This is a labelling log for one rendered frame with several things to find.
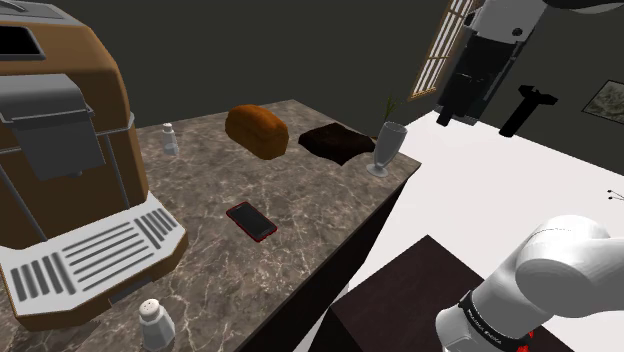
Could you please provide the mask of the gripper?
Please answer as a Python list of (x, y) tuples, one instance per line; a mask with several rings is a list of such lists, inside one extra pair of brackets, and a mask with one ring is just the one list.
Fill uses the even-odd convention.
[(435, 109), (436, 122), (447, 126), (457, 119), (476, 125), (524, 45), (487, 39), (473, 31)]

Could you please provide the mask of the window with slatted blind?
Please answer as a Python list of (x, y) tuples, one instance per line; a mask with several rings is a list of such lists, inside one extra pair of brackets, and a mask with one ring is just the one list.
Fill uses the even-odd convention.
[(421, 98), (437, 90), (438, 79), (461, 33), (464, 20), (476, 0), (448, 0), (425, 60), (418, 72), (408, 100)]

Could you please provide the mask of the thin green plant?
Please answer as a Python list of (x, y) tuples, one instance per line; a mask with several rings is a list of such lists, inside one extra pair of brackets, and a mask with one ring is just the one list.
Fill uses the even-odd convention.
[(386, 122), (392, 113), (394, 113), (401, 105), (403, 101), (399, 98), (394, 98), (392, 95), (389, 95), (386, 99), (383, 121)]

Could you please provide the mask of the clear footed glass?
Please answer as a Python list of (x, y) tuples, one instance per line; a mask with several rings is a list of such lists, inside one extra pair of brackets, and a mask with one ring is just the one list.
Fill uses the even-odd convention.
[(386, 166), (400, 150), (407, 133), (407, 128), (401, 124), (391, 121), (383, 124), (373, 151), (373, 163), (366, 166), (370, 174), (379, 178), (388, 175)]

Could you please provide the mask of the dark brown folded cloth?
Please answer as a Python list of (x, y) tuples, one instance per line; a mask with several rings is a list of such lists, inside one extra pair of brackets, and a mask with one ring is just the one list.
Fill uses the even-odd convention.
[(363, 153), (372, 153), (375, 143), (370, 137), (331, 123), (300, 135), (298, 143), (310, 153), (343, 166)]

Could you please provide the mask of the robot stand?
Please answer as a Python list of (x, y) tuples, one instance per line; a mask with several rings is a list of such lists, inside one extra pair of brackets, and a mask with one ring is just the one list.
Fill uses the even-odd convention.
[(442, 352), (436, 315), (481, 282), (425, 236), (333, 303), (308, 352)]

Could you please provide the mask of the brown bread loaf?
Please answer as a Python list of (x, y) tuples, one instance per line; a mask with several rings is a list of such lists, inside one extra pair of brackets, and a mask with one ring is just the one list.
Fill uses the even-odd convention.
[(253, 104), (232, 108), (225, 121), (225, 132), (262, 160), (284, 155), (289, 143), (287, 125), (270, 110)]

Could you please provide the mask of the black phone with red case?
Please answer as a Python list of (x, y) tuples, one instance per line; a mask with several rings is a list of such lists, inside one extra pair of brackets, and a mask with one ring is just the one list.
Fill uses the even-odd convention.
[(257, 243), (278, 230), (271, 220), (247, 201), (228, 209), (226, 215)]

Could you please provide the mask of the small white bottle shaker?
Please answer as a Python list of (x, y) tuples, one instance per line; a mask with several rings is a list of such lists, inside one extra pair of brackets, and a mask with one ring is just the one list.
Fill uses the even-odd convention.
[(167, 155), (176, 156), (179, 154), (179, 147), (176, 140), (175, 131), (171, 123), (162, 124), (163, 132), (163, 151)]

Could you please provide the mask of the white faceted salt shaker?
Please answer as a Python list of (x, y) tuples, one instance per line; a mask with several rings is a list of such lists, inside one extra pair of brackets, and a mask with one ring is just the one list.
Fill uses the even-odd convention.
[(157, 299), (147, 299), (139, 307), (143, 347), (148, 352), (165, 349), (175, 337), (175, 324)]

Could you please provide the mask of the brown coffee machine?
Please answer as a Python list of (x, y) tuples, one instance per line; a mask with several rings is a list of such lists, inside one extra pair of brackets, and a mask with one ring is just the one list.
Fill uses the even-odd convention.
[(56, 6), (0, 0), (0, 276), (30, 331), (79, 326), (174, 270), (119, 68)]

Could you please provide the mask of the framed wall picture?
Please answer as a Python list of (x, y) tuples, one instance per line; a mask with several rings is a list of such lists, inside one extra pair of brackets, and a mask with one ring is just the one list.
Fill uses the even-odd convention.
[(624, 83), (608, 80), (582, 109), (584, 113), (624, 124)]

